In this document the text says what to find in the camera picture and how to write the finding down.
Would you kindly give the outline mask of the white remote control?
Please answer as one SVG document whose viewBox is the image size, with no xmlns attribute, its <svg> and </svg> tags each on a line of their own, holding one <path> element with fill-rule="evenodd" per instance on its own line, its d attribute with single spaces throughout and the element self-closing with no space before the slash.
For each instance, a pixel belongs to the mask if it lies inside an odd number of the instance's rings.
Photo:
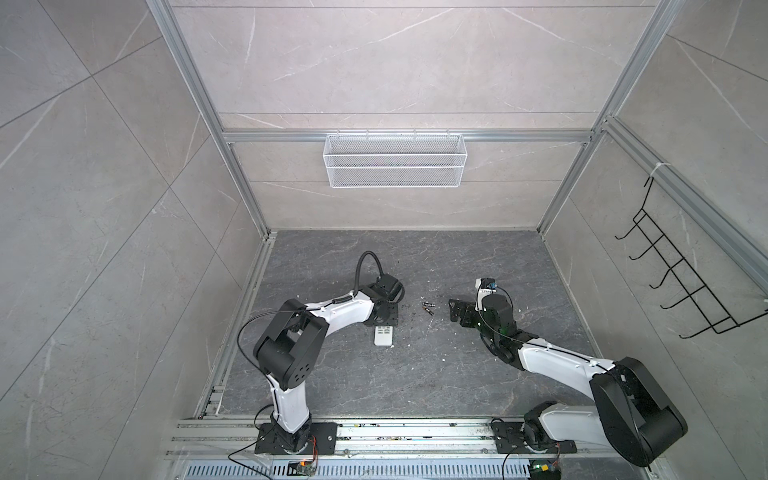
<svg viewBox="0 0 768 480">
<path fill-rule="evenodd" d="M 377 326 L 374 330 L 374 345 L 390 348 L 393 346 L 394 328 L 392 326 Z"/>
</svg>

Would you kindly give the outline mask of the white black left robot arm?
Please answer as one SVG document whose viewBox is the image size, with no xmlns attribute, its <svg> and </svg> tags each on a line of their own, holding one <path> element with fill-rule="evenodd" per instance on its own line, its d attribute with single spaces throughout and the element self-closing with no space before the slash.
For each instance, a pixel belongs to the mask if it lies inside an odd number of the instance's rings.
<svg viewBox="0 0 768 480">
<path fill-rule="evenodd" d="M 279 309 L 255 314 L 244 323 L 249 326 L 263 317 L 271 318 L 250 354 L 243 347 L 238 350 L 270 386 L 270 433 L 283 450 L 299 453 L 311 444 L 312 415 L 305 382 L 326 338 L 354 324 L 395 326 L 404 297 L 403 283 L 383 270 L 374 252 L 365 251 L 357 261 L 348 293 L 307 304 L 288 299 Z"/>
</svg>

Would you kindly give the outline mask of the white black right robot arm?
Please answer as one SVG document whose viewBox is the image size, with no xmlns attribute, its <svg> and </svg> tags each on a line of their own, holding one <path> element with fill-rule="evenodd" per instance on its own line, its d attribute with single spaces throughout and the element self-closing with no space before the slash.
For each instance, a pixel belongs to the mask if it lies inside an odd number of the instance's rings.
<svg viewBox="0 0 768 480">
<path fill-rule="evenodd" d="M 478 331 L 486 349 L 520 371 L 542 375 L 591 400 L 589 406 L 543 402 L 520 427 L 525 449 L 544 453 L 565 442 L 612 448 L 648 467 L 689 431 L 686 419 L 638 359 L 610 360 L 578 353 L 517 326 L 506 292 L 481 279 L 472 302 L 452 299 L 450 319 Z"/>
</svg>

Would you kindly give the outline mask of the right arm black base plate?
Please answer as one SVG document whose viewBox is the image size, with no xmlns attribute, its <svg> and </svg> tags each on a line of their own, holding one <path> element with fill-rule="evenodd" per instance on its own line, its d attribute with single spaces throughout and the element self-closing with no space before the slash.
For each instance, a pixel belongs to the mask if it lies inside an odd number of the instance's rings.
<svg viewBox="0 0 768 480">
<path fill-rule="evenodd" d="M 577 446 L 573 441 L 551 439 L 536 421 L 492 419 L 489 427 L 499 453 L 573 454 L 577 452 Z"/>
</svg>

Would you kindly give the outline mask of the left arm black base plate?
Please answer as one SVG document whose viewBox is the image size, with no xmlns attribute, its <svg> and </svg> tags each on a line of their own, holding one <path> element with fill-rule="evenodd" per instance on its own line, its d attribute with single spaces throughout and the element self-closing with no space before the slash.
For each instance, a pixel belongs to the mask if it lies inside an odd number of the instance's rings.
<svg viewBox="0 0 768 480">
<path fill-rule="evenodd" d="M 279 425 L 264 423 L 254 447 L 256 454 L 306 454 L 317 451 L 320 455 L 335 452 L 339 425 L 333 422 L 310 422 L 297 432 L 289 433 Z"/>
</svg>

